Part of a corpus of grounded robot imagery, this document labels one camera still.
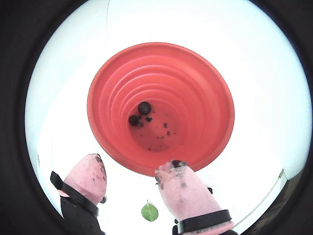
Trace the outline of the pink sleeved gripper finger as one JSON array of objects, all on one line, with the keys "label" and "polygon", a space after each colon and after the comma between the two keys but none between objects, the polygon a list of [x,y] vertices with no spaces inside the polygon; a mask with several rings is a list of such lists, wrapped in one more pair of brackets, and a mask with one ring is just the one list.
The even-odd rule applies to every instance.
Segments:
[{"label": "pink sleeved gripper finger", "polygon": [[98,222],[99,203],[107,200],[107,175],[99,154],[83,157],[65,179],[52,171],[50,181],[60,196],[62,217],[72,235],[104,235]]},{"label": "pink sleeved gripper finger", "polygon": [[156,184],[175,217],[174,235],[236,235],[229,210],[222,209],[212,190],[183,161],[171,160],[155,170]]}]

